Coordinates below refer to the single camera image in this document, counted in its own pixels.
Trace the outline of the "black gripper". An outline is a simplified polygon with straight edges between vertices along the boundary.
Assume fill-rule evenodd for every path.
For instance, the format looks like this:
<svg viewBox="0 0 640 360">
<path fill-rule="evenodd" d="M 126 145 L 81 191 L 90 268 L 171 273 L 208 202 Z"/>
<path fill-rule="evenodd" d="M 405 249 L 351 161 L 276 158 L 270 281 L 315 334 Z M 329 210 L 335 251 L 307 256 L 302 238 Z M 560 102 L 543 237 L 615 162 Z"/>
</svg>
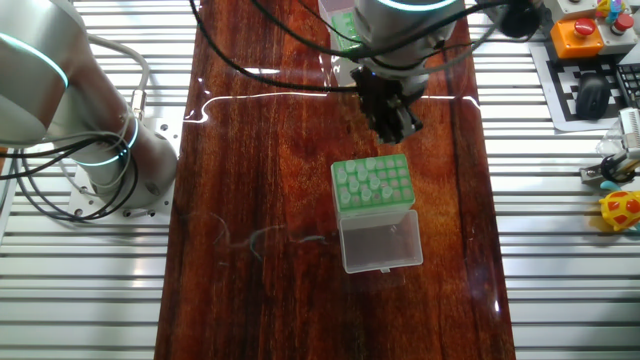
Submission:
<svg viewBox="0 0 640 360">
<path fill-rule="evenodd" d="M 386 79 L 367 67 L 352 70 L 350 76 L 356 84 L 360 109 L 374 123 L 380 144 L 398 144 L 403 136 L 413 135 L 423 128 L 423 123 L 409 106 L 424 94 L 424 79 Z M 400 121 L 391 117 L 398 109 Z"/>
</svg>

